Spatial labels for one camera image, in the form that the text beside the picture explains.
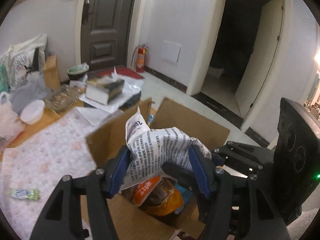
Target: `red mat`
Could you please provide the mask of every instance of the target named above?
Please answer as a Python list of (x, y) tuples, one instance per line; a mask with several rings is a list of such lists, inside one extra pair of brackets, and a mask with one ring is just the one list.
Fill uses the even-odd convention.
[[(114, 69), (109, 69), (109, 70), (104, 70), (102, 72), (98, 72), (96, 73), (97, 76), (102, 77), (105, 75), (110, 75), (111, 73), (113, 73)], [(119, 75), (123, 75), (123, 76), (128, 76), (128, 77), (132, 77), (135, 79), (143, 79), (143, 76), (140, 76), (137, 72), (131, 70), (130, 68), (127, 67), (119, 67), (116, 68), (116, 71)]]

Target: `blue gripper pad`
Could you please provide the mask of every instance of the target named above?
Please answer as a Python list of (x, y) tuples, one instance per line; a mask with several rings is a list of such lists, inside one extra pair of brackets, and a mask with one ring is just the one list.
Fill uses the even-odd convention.
[(207, 159), (202, 155), (198, 146), (194, 145), (189, 148), (189, 160), (200, 192), (206, 198), (210, 198), (211, 192), (213, 191), (213, 173), (216, 166), (210, 159)]
[(130, 165), (131, 152), (126, 146), (122, 146), (114, 159), (106, 164), (106, 184), (108, 198), (113, 198), (122, 185), (124, 176)]

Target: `bright light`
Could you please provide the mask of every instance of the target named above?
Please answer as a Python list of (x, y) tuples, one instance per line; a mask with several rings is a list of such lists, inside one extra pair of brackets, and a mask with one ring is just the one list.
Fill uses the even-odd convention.
[(315, 61), (320, 65), (320, 50), (318, 53), (315, 55)]

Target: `dark brown door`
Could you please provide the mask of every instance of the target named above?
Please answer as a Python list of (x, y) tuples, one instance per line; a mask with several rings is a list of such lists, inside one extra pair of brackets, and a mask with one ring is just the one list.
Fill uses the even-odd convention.
[(90, 70), (125, 65), (134, 0), (84, 0), (81, 61)]

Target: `white door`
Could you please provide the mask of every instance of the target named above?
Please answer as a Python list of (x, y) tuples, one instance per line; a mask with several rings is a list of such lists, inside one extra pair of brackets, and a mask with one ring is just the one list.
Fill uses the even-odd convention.
[(235, 93), (242, 117), (256, 100), (270, 70), (282, 23), (283, 0), (271, 0), (262, 7), (253, 53)]

